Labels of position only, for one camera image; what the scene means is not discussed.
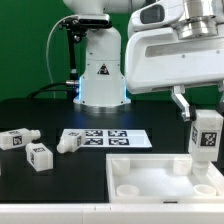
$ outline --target black tabletop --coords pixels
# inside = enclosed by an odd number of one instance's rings
[[[132,102],[118,114],[75,111],[66,100],[9,99],[0,103],[0,131],[27,128],[41,131],[43,143],[54,154],[54,169],[36,172],[24,147],[1,150],[0,203],[108,202],[106,153],[186,153],[190,123],[184,123],[172,102]],[[152,148],[80,148],[75,153],[56,150],[63,129],[143,129]]]

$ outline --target white plastic container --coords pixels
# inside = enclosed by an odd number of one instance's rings
[[[71,129],[62,133],[60,142],[57,146],[59,153],[75,152],[86,143],[86,133],[84,130]]]
[[[39,130],[28,130],[26,128],[11,130],[0,133],[0,148],[3,150],[18,148],[39,139]]]
[[[53,169],[53,153],[42,143],[26,146],[27,161],[39,172]]]

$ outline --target blue led light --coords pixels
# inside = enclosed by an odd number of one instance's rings
[[[82,77],[79,78],[79,100],[81,100],[82,93]]]

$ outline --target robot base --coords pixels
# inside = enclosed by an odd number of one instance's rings
[[[108,107],[85,105],[83,102],[77,99],[74,99],[73,102],[74,102],[75,110],[84,111],[87,113],[94,113],[94,114],[120,113],[120,112],[128,111],[131,106],[130,99],[126,99],[121,105],[108,106]]]

